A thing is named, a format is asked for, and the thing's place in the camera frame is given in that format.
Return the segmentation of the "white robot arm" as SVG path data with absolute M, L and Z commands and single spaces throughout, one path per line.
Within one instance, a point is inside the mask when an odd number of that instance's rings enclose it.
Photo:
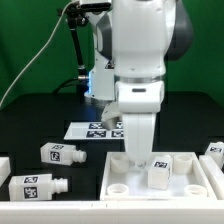
M 164 99 L 165 61 L 182 57 L 192 41 L 183 0 L 80 0 L 80 8 L 112 15 L 115 100 L 105 106 L 101 121 L 113 129 L 121 119 L 128 159 L 144 164 Z

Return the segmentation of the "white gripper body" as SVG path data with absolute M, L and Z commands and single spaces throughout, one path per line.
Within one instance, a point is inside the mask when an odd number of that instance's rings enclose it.
M 130 161 L 147 162 L 152 152 L 156 115 L 123 114 L 125 152 Z

